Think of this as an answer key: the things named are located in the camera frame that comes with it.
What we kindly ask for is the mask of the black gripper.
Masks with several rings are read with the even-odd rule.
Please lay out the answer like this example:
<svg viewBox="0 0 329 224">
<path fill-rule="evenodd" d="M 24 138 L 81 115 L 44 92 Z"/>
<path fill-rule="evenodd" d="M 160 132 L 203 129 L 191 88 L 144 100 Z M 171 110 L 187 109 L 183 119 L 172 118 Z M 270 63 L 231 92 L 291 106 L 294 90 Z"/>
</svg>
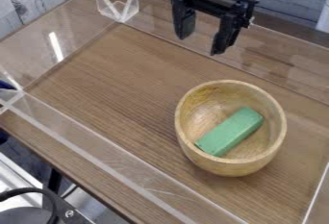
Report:
<svg viewBox="0 0 329 224">
<path fill-rule="evenodd" d="M 214 35 L 211 55 L 223 54 L 252 19 L 258 0 L 171 0 L 172 18 L 176 36 L 184 40 L 195 30 L 195 12 L 203 12 L 220 18 L 219 29 Z"/>
</svg>

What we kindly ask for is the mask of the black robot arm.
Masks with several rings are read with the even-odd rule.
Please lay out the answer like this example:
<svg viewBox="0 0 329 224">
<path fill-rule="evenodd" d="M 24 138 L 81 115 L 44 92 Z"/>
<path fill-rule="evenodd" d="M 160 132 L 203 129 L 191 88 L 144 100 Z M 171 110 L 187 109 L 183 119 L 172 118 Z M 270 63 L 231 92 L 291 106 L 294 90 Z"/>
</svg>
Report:
<svg viewBox="0 0 329 224">
<path fill-rule="evenodd" d="M 176 37 L 184 40 L 195 30 L 196 12 L 219 19 L 214 34 L 211 55 L 223 54 L 234 45 L 243 28 L 251 24 L 258 0 L 170 0 Z"/>
</svg>

